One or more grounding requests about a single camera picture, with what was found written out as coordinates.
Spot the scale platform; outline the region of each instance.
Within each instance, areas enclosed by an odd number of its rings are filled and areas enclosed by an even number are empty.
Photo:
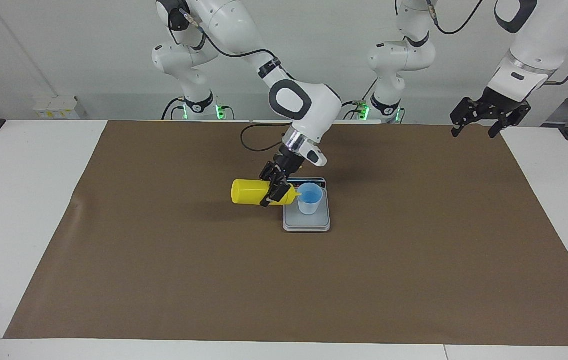
[[[328,208],[328,193],[326,180],[321,177],[291,177],[288,183],[296,189],[302,184],[314,183],[322,188],[323,198],[317,212],[312,215],[304,215],[297,206],[297,199],[291,205],[284,206],[283,223],[284,230],[289,233],[325,233],[330,230],[330,212]]]

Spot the white table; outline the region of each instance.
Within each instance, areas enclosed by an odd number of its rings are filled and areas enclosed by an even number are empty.
[[[0,359],[568,360],[568,348],[541,347],[2,340],[105,125],[9,121],[0,131]],[[568,249],[568,142],[555,129],[503,136]]]

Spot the yellow bottle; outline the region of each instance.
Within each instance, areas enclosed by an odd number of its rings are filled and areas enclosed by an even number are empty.
[[[261,200],[268,194],[269,181],[262,180],[235,180],[231,187],[231,200],[237,205],[259,205]],[[295,198],[301,194],[295,191],[291,185],[290,190],[279,202],[271,202],[270,205],[291,205]]]

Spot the brown table mat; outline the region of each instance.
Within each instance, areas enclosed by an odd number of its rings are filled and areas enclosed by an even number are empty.
[[[289,234],[231,204],[272,157],[243,126],[108,123],[5,338],[568,346],[568,253],[502,139],[336,125],[299,173],[332,230]]]

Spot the white wall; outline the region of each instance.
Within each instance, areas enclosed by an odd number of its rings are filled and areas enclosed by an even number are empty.
[[[361,98],[374,73],[366,53],[400,40],[392,0],[244,0],[270,50],[305,82],[325,82],[344,100]],[[474,2],[442,1],[441,25],[458,27]],[[431,30],[437,60],[405,73],[407,123],[448,124],[463,96],[478,98],[513,35],[494,21],[494,1],[483,4],[455,36]],[[153,0],[0,0],[0,116],[29,119],[32,95],[78,96],[95,119],[157,119],[181,95],[176,80],[159,73],[151,49],[169,41]],[[201,66],[211,86],[240,118],[274,118],[267,88],[243,61],[219,58]],[[558,72],[563,77],[565,68]],[[568,97],[568,84],[531,96],[528,125],[540,125]]]

